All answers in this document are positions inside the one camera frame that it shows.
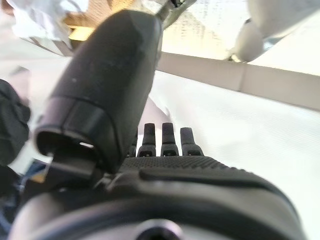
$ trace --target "white cloth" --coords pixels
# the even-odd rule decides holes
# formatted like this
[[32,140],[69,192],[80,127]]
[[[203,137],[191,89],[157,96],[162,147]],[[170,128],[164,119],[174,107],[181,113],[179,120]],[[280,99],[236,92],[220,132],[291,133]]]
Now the white cloth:
[[20,38],[40,37],[63,41],[69,47],[70,29],[63,22],[67,12],[85,12],[89,0],[7,0],[14,8],[16,24],[12,27]]

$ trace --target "textured grip surface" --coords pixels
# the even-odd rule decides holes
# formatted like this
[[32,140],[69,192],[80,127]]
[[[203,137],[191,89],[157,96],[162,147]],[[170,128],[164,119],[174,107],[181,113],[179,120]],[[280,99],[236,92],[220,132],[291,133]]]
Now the textured grip surface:
[[120,168],[120,172],[137,170],[144,180],[265,189],[285,199],[297,212],[288,197],[269,181],[243,169],[228,167],[208,156],[129,157]]

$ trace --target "black cylindrical housing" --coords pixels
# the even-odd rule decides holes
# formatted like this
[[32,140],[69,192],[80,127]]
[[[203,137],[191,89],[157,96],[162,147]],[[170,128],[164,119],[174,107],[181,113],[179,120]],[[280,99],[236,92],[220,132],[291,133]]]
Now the black cylindrical housing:
[[161,49],[162,23],[122,10],[75,53],[35,130],[43,155],[68,144],[93,145],[102,168],[115,173],[134,139]]

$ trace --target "robotic hand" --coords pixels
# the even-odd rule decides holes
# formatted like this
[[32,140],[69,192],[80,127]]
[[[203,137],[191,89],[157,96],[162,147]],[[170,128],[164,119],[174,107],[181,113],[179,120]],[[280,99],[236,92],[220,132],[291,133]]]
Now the robotic hand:
[[274,185],[204,156],[192,130],[137,127],[152,87],[161,38],[186,2],[157,15],[122,10],[80,46],[35,130],[53,156],[31,178],[11,240],[305,240],[298,214]]

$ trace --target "black plastic casing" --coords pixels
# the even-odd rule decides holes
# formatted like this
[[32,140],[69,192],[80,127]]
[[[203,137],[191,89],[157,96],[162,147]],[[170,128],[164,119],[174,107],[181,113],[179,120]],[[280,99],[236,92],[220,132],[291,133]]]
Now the black plastic casing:
[[161,50],[162,23],[122,10],[76,51],[55,87],[38,128],[39,152],[84,142],[99,165],[116,173],[135,137]]

